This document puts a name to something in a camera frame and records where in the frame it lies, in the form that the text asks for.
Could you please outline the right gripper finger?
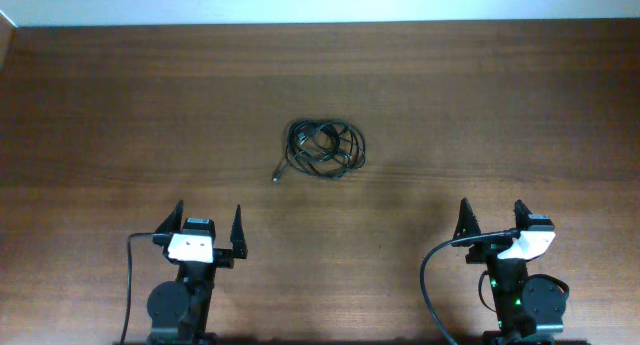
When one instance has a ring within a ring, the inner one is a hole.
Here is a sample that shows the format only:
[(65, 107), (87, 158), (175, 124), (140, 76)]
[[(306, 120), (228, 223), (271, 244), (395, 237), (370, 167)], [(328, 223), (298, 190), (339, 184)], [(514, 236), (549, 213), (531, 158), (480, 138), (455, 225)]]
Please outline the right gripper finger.
[(479, 223), (467, 198), (460, 202), (459, 215), (454, 230), (453, 239), (480, 235)]
[(529, 210), (529, 208), (525, 205), (525, 203), (521, 199), (518, 199), (514, 203), (514, 215), (515, 215), (516, 227), (519, 230), (529, 229), (529, 227), (531, 226), (531, 219), (530, 219), (531, 214), (532, 212)]

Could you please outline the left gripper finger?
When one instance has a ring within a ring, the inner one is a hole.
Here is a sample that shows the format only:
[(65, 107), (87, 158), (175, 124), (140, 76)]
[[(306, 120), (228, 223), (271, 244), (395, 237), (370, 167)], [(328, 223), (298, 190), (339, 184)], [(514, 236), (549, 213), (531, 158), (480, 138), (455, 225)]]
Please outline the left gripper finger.
[(184, 201), (180, 199), (170, 215), (156, 228), (155, 234), (175, 233), (181, 229)]
[(236, 207), (230, 233), (230, 242), (232, 244), (233, 257), (236, 259), (246, 259), (248, 255), (248, 248), (242, 226), (242, 213), (240, 204), (238, 204)]

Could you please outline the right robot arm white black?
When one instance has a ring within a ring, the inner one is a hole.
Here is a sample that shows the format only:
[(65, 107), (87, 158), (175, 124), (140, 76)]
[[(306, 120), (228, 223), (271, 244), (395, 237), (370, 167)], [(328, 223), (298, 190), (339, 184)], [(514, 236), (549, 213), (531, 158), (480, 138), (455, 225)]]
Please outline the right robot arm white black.
[(536, 214), (518, 200), (515, 227), (483, 233), (469, 201), (460, 203), (453, 234), (458, 247), (469, 249), (468, 264), (483, 264), (498, 321), (496, 331), (482, 335), (484, 344), (553, 344), (564, 329), (569, 286), (550, 275), (531, 274), (527, 264), (541, 257), (555, 239), (555, 225), (547, 215)]

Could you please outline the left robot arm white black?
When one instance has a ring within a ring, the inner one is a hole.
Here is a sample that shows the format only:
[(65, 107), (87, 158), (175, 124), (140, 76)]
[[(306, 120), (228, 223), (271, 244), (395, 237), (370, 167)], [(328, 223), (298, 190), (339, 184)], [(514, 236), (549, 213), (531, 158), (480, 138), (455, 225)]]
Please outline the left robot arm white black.
[(175, 279), (157, 285), (147, 299), (148, 344), (215, 344), (216, 335), (206, 327), (216, 271), (231, 269), (248, 255), (240, 207), (235, 210), (229, 248), (216, 245), (213, 220), (185, 218), (183, 211), (184, 202), (179, 201), (152, 236), (178, 270)]

